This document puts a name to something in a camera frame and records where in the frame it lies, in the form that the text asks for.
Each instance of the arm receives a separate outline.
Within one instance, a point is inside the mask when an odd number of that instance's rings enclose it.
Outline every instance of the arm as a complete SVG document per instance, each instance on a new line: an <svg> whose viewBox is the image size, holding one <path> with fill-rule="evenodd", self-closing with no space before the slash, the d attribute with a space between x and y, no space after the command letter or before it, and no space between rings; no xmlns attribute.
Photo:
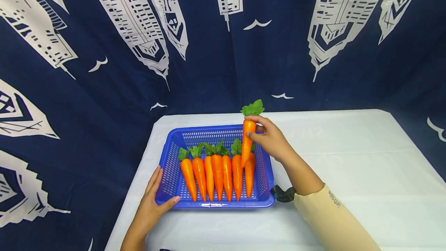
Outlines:
<svg viewBox="0 0 446 251"><path fill-rule="evenodd" d="M247 136L284 166L296 190L294 205L326 250L380 250L360 222L294 151L275 124L262 116L246 119L263 125L257 128L263 134L249 133Z"/></svg>
<svg viewBox="0 0 446 251"><path fill-rule="evenodd" d="M156 167L147 184L135 218L125 234L121 251L144 251L147 234L155 227L161 216L180 201L180 197L175 196L162 205L156 204L155 194L160 186L162 176L163 170L159 166Z"/></svg>

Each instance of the beige sleeve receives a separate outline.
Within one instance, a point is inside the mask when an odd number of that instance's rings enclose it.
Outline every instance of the beige sleeve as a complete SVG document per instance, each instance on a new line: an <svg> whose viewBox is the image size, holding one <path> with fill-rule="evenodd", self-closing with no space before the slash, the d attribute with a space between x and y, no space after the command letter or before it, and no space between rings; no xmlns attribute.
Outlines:
<svg viewBox="0 0 446 251"><path fill-rule="evenodd" d="M320 192L308 196L295 194L294 205L325 250L381 250L355 216L327 186Z"/></svg>

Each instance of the left hand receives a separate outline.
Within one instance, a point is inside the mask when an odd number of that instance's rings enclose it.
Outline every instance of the left hand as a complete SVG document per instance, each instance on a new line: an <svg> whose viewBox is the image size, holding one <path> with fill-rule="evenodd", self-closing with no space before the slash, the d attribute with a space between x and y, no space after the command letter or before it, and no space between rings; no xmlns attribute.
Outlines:
<svg viewBox="0 0 446 251"><path fill-rule="evenodd" d="M156 167L155 172L153 172L153 175L147 184L146 192L141 199L135 218L133 219L132 224L130 224L123 243L126 242L126 239L128 239L128 241L144 240L146 235L158 223L161 216L180 201L180 197L175 196L162 205L158 205L155 202L155 194L160 186L162 176L163 170L160 166Z"/></svg>

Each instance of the toy carrot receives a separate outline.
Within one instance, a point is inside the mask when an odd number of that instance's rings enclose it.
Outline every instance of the toy carrot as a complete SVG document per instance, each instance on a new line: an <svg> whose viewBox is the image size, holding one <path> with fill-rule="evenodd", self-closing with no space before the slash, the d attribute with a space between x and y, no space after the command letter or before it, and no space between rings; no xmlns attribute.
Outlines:
<svg viewBox="0 0 446 251"><path fill-rule="evenodd" d="M262 100L258 99L253 104L249 104L244 106L241 110L244 116L250 115L259 115L265 109L263 108ZM246 162L249 159L250 148L252 146L252 139L246 136L247 132L255 133L256 131L256 123L252 120L244 120L243 121L243 140L242 140L242 167L244 168Z"/></svg>
<svg viewBox="0 0 446 251"><path fill-rule="evenodd" d="M222 154L222 163L223 163L223 186L226 192L226 198L228 201L232 199L232 164L231 158L229 158L229 151L222 146L221 148Z"/></svg>
<svg viewBox="0 0 446 251"><path fill-rule="evenodd" d="M212 173L214 174L214 184L217 190L217 198L219 201L222 200L223 196L223 161L222 157L218 154L220 148L223 145L223 140L215 145L210 145L208 143L202 143L208 150L208 154L211 156Z"/></svg>
<svg viewBox="0 0 446 251"><path fill-rule="evenodd" d="M200 144L198 146L193 146L193 148L187 148L187 149L189 149L190 154L192 155L192 157L194 157L194 159L192 160L194 175L197 180L201 198L203 199L203 201L206 201L206 175L204 172L204 162L201 159L203 146Z"/></svg>
<svg viewBox="0 0 446 251"><path fill-rule="evenodd" d="M184 148L180 148L180 154L178 155L178 159L181 161L180 168L183 172L184 180L186 181L187 189L189 190L190 196L193 201L197 201L197 185L194 180L194 169L192 166L192 162L187 155L189 151Z"/></svg>
<svg viewBox="0 0 446 251"><path fill-rule="evenodd" d="M214 173L212 172L211 155L204 158L204 169L206 171L206 190L208 191L209 200L214 201Z"/></svg>
<svg viewBox="0 0 446 251"><path fill-rule="evenodd" d="M232 176L234 178L234 190L235 198L240 200L242 195L243 186L243 168L242 168L242 142L239 139L235 139L234 143L231 145L232 155Z"/></svg>
<svg viewBox="0 0 446 251"><path fill-rule="evenodd" d="M250 198L254 187L254 168L256 166L256 157L252 152L249 153L249 159L245 166L246 196L248 198Z"/></svg>

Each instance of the navy blue curtain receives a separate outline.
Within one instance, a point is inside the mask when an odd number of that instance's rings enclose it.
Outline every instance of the navy blue curtain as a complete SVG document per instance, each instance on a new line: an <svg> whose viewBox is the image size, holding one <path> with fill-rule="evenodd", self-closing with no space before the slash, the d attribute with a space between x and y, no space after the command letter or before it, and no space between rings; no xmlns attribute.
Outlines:
<svg viewBox="0 0 446 251"><path fill-rule="evenodd" d="M165 114L378 108L446 177L446 0L0 0L0 250L103 250Z"/></svg>

